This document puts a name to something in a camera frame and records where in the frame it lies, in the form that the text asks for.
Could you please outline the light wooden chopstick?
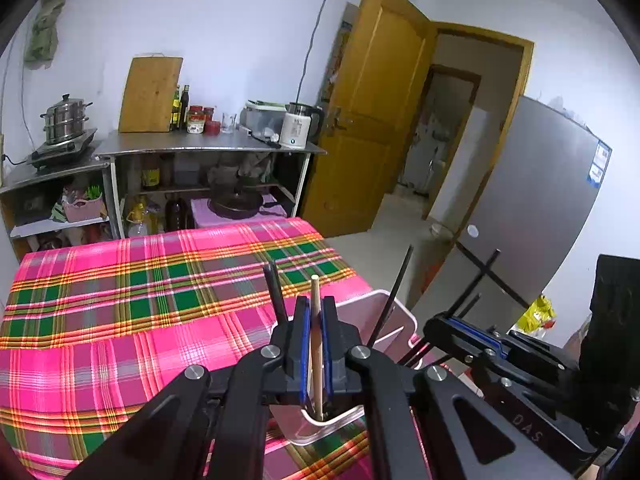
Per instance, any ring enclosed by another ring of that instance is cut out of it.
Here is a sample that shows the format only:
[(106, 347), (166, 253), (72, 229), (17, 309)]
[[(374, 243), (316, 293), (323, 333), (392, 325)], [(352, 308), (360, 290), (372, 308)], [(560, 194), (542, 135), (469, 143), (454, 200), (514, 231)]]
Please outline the light wooden chopstick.
[(310, 356), (312, 375), (312, 402), (314, 402), (314, 418), (319, 422), (323, 415), (323, 349), (321, 333), (321, 295), (320, 278), (317, 274), (311, 277), (310, 291), (311, 331)]

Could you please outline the steel kitchen shelf counter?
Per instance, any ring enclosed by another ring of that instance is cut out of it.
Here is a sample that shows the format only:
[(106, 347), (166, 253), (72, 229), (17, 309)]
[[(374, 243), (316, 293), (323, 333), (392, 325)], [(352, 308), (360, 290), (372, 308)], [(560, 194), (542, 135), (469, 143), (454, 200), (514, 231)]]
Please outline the steel kitchen shelf counter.
[[(1, 187), (1, 218), (17, 258), (35, 250), (37, 236), (44, 233), (107, 224), (114, 237), (123, 238), (127, 234), (126, 214), (136, 196), (194, 194), (210, 190), (206, 171), (195, 157), (198, 153), (206, 154), (209, 162), (221, 153), (236, 157), (248, 153), (302, 155), (302, 173), (295, 192), (278, 182), (267, 184), (268, 188), (278, 188), (296, 212), (310, 158), (322, 152), (312, 143), (302, 150), (284, 148), (257, 139), (243, 128), (216, 136), (184, 132), (113, 132), (100, 143), (92, 141), (88, 150), (72, 162), (40, 169), (26, 162), (14, 168)], [(99, 185), (99, 195), (85, 200), (102, 196), (107, 217), (79, 222), (68, 222), (66, 217), (61, 221), (52, 220), (51, 209), (70, 183), (80, 190), (88, 184)]]

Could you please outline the black chopstick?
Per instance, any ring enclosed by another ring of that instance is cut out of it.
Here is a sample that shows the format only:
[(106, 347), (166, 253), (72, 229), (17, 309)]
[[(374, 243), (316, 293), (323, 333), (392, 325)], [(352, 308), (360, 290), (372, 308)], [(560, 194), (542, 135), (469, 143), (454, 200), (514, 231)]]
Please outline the black chopstick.
[(382, 328), (384, 327), (387, 319), (390, 317), (390, 314), (393, 311), (395, 299), (396, 299), (398, 290), (400, 289), (400, 285), (404, 280), (413, 251), (414, 251), (414, 247), (410, 245), (406, 251), (404, 260), (402, 260), (402, 263), (399, 268), (398, 274), (396, 276), (396, 280), (394, 281), (393, 287), (387, 296), (384, 307), (380, 315), (378, 316), (374, 329), (372, 330), (371, 335), (368, 339), (367, 346), (369, 348), (372, 348), (374, 346), (375, 341), (378, 339), (378, 335), (381, 333)]
[(264, 271), (264, 277), (267, 283), (273, 311), (276, 315), (276, 320), (278, 323), (287, 323), (288, 314), (286, 313), (285, 309), (285, 303), (279, 281), (278, 268), (274, 262), (269, 261), (264, 265), (262, 270)]
[[(500, 250), (496, 248), (485, 262), (479, 263), (477, 265), (478, 272), (474, 276), (472, 281), (470, 281), (470, 284), (465, 287), (464, 291), (457, 298), (457, 300), (447, 310), (439, 313), (438, 316), (440, 316), (441, 318), (451, 318), (452, 316), (454, 316), (460, 310), (460, 308), (463, 306), (472, 292), (474, 292), (475, 287), (480, 284), (480, 281), (489, 273), (491, 267), (494, 265), (500, 255)], [(423, 337), (398, 361), (398, 363), (405, 366), (416, 365), (416, 362), (420, 361), (420, 359), (422, 359), (430, 350), (431, 346), (428, 343), (426, 330), (423, 330)]]
[[(480, 301), (480, 298), (482, 298), (482, 293), (481, 292), (476, 294), (469, 301), (469, 303), (462, 309), (462, 311), (456, 316), (456, 318), (464, 318), (465, 315), (467, 315), (475, 307), (475, 305)], [(433, 349), (433, 345), (432, 344), (427, 344), (426, 347), (423, 350), (421, 350), (420, 356), (417, 359), (418, 360), (422, 360), (424, 358), (424, 356), (426, 356), (427, 353), (430, 352), (432, 349)]]

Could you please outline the yellow snack bag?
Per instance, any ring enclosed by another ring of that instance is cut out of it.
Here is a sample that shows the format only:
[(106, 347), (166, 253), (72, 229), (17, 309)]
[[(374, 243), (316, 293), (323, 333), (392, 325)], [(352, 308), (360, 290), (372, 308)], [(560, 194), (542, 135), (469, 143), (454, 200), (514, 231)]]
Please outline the yellow snack bag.
[(547, 330), (555, 326), (556, 313), (551, 301), (540, 295), (521, 315), (514, 328), (523, 334), (542, 338)]

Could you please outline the black frying pan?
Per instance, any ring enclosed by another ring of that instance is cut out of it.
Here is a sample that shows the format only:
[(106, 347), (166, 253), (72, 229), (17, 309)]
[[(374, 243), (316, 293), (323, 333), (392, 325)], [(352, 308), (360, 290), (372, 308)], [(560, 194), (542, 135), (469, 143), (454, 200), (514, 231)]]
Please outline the black frying pan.
[(279, 206), (280, 200), (265, 200), (256, 188), (229, 188), (213, 192), (207, 203), (213, 214), (230, 220), (253, 218), (264, 210), (270, 212)]

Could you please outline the grey refrigerator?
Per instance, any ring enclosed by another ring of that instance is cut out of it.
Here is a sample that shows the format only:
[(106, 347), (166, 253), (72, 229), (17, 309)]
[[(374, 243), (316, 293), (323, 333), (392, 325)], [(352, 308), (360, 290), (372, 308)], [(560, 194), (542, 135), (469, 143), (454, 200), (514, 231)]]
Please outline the grey refrigerator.
[(465, 321), (508, 330), (538, 298), (582, 230), (611, 148), (552, 107), (518, 101), (498, 162), (454, 247), (413, 308), (424, 324), (475, 285)]

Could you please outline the yellow wooden door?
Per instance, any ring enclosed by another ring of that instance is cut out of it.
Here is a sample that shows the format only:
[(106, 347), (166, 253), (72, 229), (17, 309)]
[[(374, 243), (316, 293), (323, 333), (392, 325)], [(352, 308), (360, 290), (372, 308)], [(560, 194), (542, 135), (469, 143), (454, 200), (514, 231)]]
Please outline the yellow wooden door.
[(435, 42), (435, 25), (409, 0), (361, 0), (303, 204), (323, 237), (372, 226), (404, 160)]

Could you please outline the pink plaid tablecloth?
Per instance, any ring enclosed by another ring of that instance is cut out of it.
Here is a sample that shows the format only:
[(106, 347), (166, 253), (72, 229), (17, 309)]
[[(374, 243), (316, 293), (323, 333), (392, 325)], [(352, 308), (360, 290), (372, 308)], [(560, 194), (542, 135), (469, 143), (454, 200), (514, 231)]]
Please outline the pink plaid tablecloth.
[(187, 366), (266, 344), (267, 262), (288, 308), (313, 276), (338, 301), (370, 289), (299, 218), (25, 256), (1, 323), (1, 430), (25, 468), (66, 476)]

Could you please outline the white electric kettle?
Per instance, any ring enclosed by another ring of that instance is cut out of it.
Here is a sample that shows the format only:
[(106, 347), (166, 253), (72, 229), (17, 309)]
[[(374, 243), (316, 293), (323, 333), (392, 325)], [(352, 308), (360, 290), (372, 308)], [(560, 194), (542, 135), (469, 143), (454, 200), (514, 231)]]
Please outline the white electric kettle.
[(312, 118), (317, 117), (317, 131), (322, 128), (324, 111), (321, 107), (303, 103), (289, 102), (285, 105), (285, 115), (279, 136), (279, 143), (284, 148), (302, 150), (311, 129)]

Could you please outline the red lidded jar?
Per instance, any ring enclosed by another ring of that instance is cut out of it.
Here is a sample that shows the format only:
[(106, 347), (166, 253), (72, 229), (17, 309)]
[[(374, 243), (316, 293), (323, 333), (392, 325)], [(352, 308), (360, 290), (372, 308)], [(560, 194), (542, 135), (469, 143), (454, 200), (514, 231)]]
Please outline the red lidded jar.
[(186, 132), (202, 134), (206, 125), (213, 121), (215, 109), (201, 105), (190, 105), (186, 112)]

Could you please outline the pink storage basket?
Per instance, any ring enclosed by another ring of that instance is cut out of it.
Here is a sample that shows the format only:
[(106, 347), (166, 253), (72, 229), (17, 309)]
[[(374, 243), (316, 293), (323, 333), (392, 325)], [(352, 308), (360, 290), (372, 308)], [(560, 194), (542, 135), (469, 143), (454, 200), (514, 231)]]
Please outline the pink storage basket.
[(92, 219), (105, 219), (107, 217), (106, 206), (102, 196), (93, 200), (78, 198), (73, 203), (67, 200), (62, 201), (62, 206), (66, 220), (68, 222), (79, 222)]

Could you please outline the dark oil bottle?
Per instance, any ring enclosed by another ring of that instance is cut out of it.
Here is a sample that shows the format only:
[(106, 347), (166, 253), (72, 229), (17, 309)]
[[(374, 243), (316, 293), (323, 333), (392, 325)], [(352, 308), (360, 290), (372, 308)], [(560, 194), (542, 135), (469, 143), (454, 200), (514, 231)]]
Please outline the dark oil bottle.
[(172, 99), (171, 118), (169, 124), (170, 131), (179, 131), (186, 128), (186, 109), (189, 106), (190, 86), (177, 86), (174, 98)]

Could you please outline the wooden cutting board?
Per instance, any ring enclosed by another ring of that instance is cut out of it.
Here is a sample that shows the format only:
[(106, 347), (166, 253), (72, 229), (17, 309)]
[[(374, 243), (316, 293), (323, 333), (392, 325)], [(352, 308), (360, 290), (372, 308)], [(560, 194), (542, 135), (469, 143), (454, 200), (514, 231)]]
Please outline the wooden cutting board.
[(183, 58), (137, 56), (122, 95), (118, 132), (168, 132)]

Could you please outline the black induction cooker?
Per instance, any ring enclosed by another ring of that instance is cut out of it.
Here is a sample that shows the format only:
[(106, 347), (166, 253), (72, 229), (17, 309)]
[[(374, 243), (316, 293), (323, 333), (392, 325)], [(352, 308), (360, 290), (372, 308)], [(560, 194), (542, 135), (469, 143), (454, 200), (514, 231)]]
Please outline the black induction cooker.
[(72, 162), (88, 150), (95, 135), (96, 128), (91, 128), (70, 140), (55, 144), (42, 144), (27, 157), (26, 162), (36, 169)]

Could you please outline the steel steamer pot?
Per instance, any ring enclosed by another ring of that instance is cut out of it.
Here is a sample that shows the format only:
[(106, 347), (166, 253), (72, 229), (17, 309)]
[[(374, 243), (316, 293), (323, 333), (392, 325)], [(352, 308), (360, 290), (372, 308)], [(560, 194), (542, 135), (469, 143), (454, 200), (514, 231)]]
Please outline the steel steamer pot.
[(92, 102), (71, 98), (68, 93), (63, 94), (61, 101), (40, 115), (44, 122), (46, 144), (59, 144), (80, 136), (84, 132), (84, 123), (88, 120), (86, 109), (91, 105)]

